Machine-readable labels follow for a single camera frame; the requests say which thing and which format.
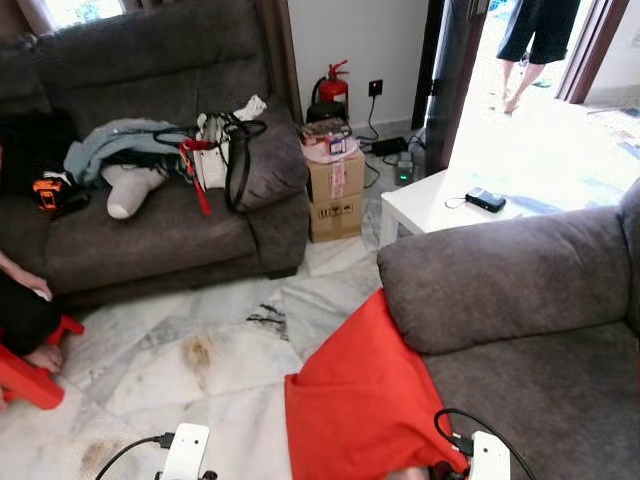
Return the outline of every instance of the white side table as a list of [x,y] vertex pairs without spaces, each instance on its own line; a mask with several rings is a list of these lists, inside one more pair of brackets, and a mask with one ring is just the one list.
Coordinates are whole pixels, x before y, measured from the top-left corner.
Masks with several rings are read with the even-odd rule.
[[445,170],[395,192],[383,193],[380,248],[397,240],[398,224],[414,235],[421,235],[522,215],[523,211],[511,203],[507,203],[499,213],[487,212],[467,203],[455,209],[445,206],[447,200],[451,206],[456,206],[463,200],[452,199],[464,199],[465,194],[475,186],[473,179]]

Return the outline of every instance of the white wall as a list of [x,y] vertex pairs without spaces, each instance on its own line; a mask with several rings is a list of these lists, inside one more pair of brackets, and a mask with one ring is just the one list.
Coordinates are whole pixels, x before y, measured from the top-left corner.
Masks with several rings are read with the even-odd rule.
[[348,59],[351,125],[366,124],[369,81],[384,80],[373,123],[411,118],[428,0],[289,0],[303,114],[330,63]]
[[620,103],[640,92],[640,0],[630,0],[585,103]]

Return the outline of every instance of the cardboard box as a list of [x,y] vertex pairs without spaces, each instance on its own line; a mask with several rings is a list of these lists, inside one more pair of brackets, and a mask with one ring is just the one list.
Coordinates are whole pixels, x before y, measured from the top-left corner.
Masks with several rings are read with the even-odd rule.
[[312,202],[326,202],[362,193],[364,189],[364,154],[360,149],[338,162],[307,162],[307,190]]
[[362,193],[309,204],[311,241],[356,237],[362,230]]

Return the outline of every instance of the door frame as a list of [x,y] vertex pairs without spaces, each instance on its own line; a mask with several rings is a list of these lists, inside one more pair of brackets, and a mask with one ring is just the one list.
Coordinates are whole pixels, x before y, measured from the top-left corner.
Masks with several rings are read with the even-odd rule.
[[583,103],[618,31],[629,0],[594,0],[556,98]]

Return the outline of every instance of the sofa cushion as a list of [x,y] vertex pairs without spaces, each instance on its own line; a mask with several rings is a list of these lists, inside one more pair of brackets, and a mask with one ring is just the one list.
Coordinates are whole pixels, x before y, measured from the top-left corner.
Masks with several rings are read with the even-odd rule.
[[631,258],[631,297],[627,322],[640,336],[640,179],[636,180],[620,202],[618,215]]
[[[304,192],[307,184],[307,163],[289,111],[278,102],[269,102],[258,120],[266,123],[267,130],[249,141],[251,165],[238,207],[242,211],[256,210]],[[244,143],[237,147],[231,192],[238,191],[246,160]]]
[[87,208],[52,224],[46,258],[54,293],[94,289],[255,253],[247,221],[227,210],[219,190],[207,193],[213,215],[205,217],[193,187],[171,179],[127,221],[107,215],[108,193],[93,192]]
[[0,45],[0,115],[49,111],[28,39]]
[[628,310],[613,207],[413,237],[378,264],[400,331],[423,353],[620,321]]
[[[537,478],[637,478],[638,358],[623,323],[477,346],[426,364],[444,405],[489,422]],[[458,416],[452,423],[463,435],[483,430]],[[511,471],[513,480],[526,478],[513,458]]]
[[25,270],[48,278],[45,246],[51,222],[29,197],[0,194],[0,250]]
[[181,2],[64,29],[36,46],[55,107],[82,136],[119,118],[195,125],[235,110],[269,80],[252,0]]

